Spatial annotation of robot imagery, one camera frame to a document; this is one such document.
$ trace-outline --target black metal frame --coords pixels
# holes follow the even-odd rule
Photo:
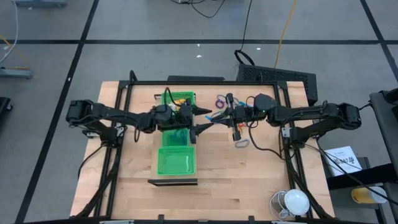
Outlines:
[[[126,100],[125,100],[125,104],[124,104],[124,110],[128,111],[129,109],[129,105],[130,105],[130,99],[131,99],[131,92],[132,92],[132,88],[133,85],[164,85],[164,86],[168,86],[168,85],[264,85],[264,86],[273,86],[274,88],[274,95],[275,95],[275,100],[277,102],[278,105],[281,105],[280,102],[280,95],[279,95],[279,88],[283,89],[283,93],[284,93],[284,100],[286,103],[287,107],[290,107],[290,98],[289,98],[289,92],[287,89],[287,83],[285,81],[279,81],[279,82],[237,82],[237,81],[220,81],[220,82],[207,82],[207,81],[203,81],[203,82],[170,82],[170,81],[137,81],[137,78],[135,77],[134,73],[130,73],[130,80],[123,80],[123,81],[119,81],[119,86],[118,86],[118,92],[116,94],[116,103],[115,103],[115,108],[120,108],[121,106],[121,98],[122,95],[124,93],[124,89],[127,88],[127,95],[126,95]],[[121,150],[123,148],[123,139],[122,139],[122,143],[120,146],[118,146],[116,148],[116,153],[117,154],[121,154]],[[108,173],[108,167],[109,167],[109,163],[110,163],[110,158],[111,158],[111,148],[107,148],[106,150],[106,155],[104,158],[104,165],[103,165],[103,170],[101,173],[101,181],[100,181],[100,185],[104,182],[106,174]],[[287,153],[287,157],[289,157],[289,151],[285,150],[285,153]],[[306,185],[306,181],[305,181],[305,175],[304,175],[304,169],[303,169],[303,164],[302,164],[302,160],[301,160],[301,156],[300,156],[300,151],[297,150],[296,151],[296,155],[298,155],[296,157],[296,163],[297,163],[297,169],[298,169],[298,173],[299,176],[302,180],[302,182]],[[117,162],[118,164],[120,164],[120,157],[117,157],[119,160],[114,162]],[[113,201],[114,201],[114,195],[115,195],[115,191],[116,191],[116,183],[117,183],[117,179],[118,179],[118,175],[116,173],[116,175],[114,176],[112,182],[111,182],[111,188],[109,190],[109,197],[108,197],[108,201],[107,201],[107,207],[106,207],[106,216],[107,217],[111,217],[112,215],[112,208],[113,208]],[[181,182],[181,184],[183,185],[196,185],[197,184],[197,179],[190,179],[190,181],[186,181],[186,180],[182,180],[183,183]],[[169,183],[169,180],[148,180],[149,183],[154,184],[156,186],[165,186],[165,185],[174,185]],[[289,177],[289,185],[291,189],[295,188],[295,184],[294,184],[294,180]],[[98,200],[96,207],[95,207],[95,212],[94,212],[94,216],[95,217],[99,217],[100,216],[100,211],[101,211],[101,205],[102,205],[102,197]],[[308,217],[312,218],[312,213],[308,212]]]

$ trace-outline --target wooden table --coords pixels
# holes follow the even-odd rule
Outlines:
[[[171,91],[194,91],[197,105],[213,112],[217,111],[217,94],[232,93],[241,101],[259,93],[274,97],[273,87],[264,85],[169,87]],[[162,85],[133,86],[130,112],[149,111],[155,104],[154,94],[162,93],[164,88]],[[308,106],[302,82],[288,82],[288,88],[292,107]],[[117,89],[118,82],[103,82],[98,102],[113,107]],[[195,122],[207,123],[208,120],[197,116]],[[295,124],[308,126],[311,123],[300,121]],[[263,121],[252,133],[258,146],[277,151],[278,130]],[[168,220],[247,220],[249,215],[254,215],[256,220],[275,220],[269,211],[269,200],[276,191],[289,189],[289,181],[285,162],[273,153],[259,151],[252,144],[235,148],[231,130],[214,125],[198,137],[198,185],[156,187],[147,180],[151,177],[152,150],[159,145],[160,133],[141,133],[137,143],[133,134],[134,128],[130,127],[124,138],[112,219],[148,220],[164,214]],[[244,138],[248,138],[247,128],[244,128]],[[99,139],[89,139],[85,156],[99,144]],[[313,139],[307,144],[317,146]],[[325,211],[334,215],[319,152],[307,147],[301,153],[308,189]],[[105,150],[102,150],[83,167],[71,215],[80,212],[97,190],[104,155]],[[108,191],[104,194],[101,214],[105,214],[107,201]]]

